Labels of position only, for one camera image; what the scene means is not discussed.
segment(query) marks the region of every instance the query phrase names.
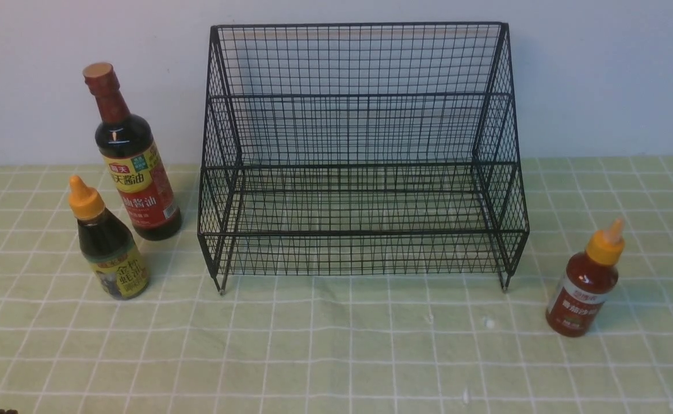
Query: plastic bottle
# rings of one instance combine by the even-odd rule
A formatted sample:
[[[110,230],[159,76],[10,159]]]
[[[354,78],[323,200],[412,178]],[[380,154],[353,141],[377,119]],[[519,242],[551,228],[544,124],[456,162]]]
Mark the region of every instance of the plastic bottle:
[[[106,208],[99,192],[86,186],[78,175],[71,176],[68,204],[78,221],[81,252],[104,291],[121,300],[142,293],[150,273],[129,228]]]
[[[181,228],[181,210],[175,203],[150,125],[129,112],[110,63],[89,65],[83,76],[102,117],[95,132],[97,147],[132,227],[147,240],[169,238]]]
[[[564,336],[582,336],[618,283],[615,264],[623,253],[625,241],[621,236],[623,220],[618,218],[610,228],[599,230],[566,267],[557,291],[546,309],[546,321]]]

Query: bottle label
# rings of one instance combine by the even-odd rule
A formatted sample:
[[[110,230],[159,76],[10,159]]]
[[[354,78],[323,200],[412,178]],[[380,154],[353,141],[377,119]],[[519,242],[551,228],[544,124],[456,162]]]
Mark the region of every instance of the bottle label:
[[[150,279],[150,273],[132,239],[114,254],[103,258],[86,256],[86,260],[99,278],[104,291],[116,299],[136,296]]]
[[[563,327],[586,331],[605,303],[607,294],[589,293],[579,289],[565,275],[549,302],[549,316]]]
[[[155,143],[133,157],[104,161],[135,226],[158,227],[178,210]]]

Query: wire grid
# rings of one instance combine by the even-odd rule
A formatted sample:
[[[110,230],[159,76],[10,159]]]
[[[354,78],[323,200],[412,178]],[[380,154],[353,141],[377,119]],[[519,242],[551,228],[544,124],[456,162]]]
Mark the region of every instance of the wire grid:
[[[212,27],[199,234],[217,288],[426,269],[507,288],[528,237],[514,108],[507,24]]]

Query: wire rack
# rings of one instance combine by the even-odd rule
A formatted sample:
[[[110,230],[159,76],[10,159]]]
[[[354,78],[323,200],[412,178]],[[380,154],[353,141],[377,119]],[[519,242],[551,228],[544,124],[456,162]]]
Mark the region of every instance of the wire rack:
[[[529,235],[503,23],[213,26],[199,241],[252,274],[497,273]]]

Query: orange nozzle cap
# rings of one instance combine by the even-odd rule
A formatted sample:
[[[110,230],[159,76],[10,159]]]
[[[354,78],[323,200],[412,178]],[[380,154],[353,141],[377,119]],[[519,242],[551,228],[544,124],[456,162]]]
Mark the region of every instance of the orange nozzle cap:
[[[106,205],[97,189],[86,186],[78,175],[71,176],[71,195],[68,204],[78,220],[89,220],[102,214]]]
[[[625,248],[625,240],[622,236],[623,226],[623,219],[619,217],[609,228],[596,231],[587,243],[587,248],[584,249],[587,256],[600,265],[612,266],[618,263]]]

